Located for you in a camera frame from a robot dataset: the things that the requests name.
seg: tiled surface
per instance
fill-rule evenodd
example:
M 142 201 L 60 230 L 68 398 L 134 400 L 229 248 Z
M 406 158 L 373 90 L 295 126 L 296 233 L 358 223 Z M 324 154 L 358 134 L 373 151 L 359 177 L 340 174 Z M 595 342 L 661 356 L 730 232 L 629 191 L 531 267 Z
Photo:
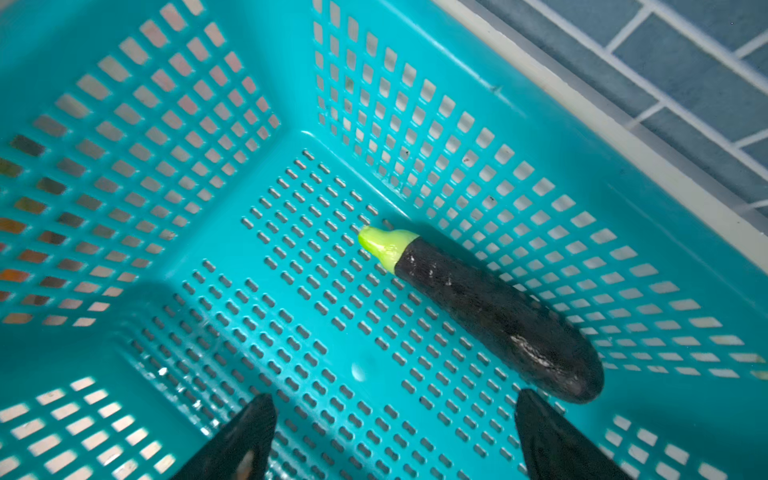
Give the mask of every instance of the tiled surface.
M 768 200 L 765 0 L 478 2 L 745 203 Z

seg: eggplant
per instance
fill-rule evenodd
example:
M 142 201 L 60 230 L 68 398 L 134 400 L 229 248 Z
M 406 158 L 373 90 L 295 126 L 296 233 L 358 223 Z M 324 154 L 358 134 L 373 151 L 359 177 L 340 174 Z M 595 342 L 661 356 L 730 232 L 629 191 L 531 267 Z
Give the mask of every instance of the eggplant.
M 603 366 L 592 344 L 497 276 L 407 230 L 364 227 L 358 241 L 527 382 L 571 403 L 591 402 L 602 391 Z
M 531 389 L 523 389 L 518 395 L 515 426 L 531 480 L 630 480 Z
M 257 395 L 171 480 L 263 480 L 276 425 L 272 396 Z

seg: teal basket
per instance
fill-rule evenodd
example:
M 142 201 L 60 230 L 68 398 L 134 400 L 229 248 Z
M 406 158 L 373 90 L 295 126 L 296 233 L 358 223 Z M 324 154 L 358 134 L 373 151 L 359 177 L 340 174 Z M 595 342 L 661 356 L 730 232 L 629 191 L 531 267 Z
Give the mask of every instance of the teal basket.
M 548 399 L 631 477 L 764 478 L 766 276 L 430 2 L 18 0 L 0 102 L 3 479 L 168 478 L 258 392 L 270 478 L 524 478 L 368 224 L 580 328 Z

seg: tile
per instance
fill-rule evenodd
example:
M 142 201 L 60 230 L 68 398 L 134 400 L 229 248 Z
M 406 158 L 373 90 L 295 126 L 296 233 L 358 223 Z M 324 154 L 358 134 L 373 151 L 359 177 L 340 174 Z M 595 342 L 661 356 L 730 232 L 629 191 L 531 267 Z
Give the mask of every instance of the tile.
M 654 15 L 615 54 L 732 141 L 768 127 L 768 97 Z
M 544 2 L 603 46 L 616 36 L 641 7 L 635 0 L 589 0 L 589 2 L 544 0 Z
M 768 45 L 763 45 L 753 51 L 744 57 L 744 60 L 749 62 L 760 73 L 768 77 Z
M 752 158 L 768 168 L 768 138 L 747 145 L 742 148 L 742 150 L 746 151 Z
M 494 15 L 631 116 L 654 98 L 522 0 L 479 0 Z
M 768 199 L 768 182 L 668 109 L 643 125 L 747 203 Z
M 664 0 L 701 30 L 736 50 L 768 25 L 766 0 Z

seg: turquoise plastic basket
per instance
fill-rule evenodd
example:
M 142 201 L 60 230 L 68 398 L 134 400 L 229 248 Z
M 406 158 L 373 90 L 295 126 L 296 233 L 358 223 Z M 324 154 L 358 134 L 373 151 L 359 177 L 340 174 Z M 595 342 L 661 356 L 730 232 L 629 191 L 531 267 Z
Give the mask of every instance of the turquoise plastic basket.
M 580 327 L 550 400 L 630 476 L 764 476 L 765 275 L 433 4 L 0 15 L 0 477 L 167 478 L 257 392 L 273 478 L 524 477 L 525 383 L 364 224 Z

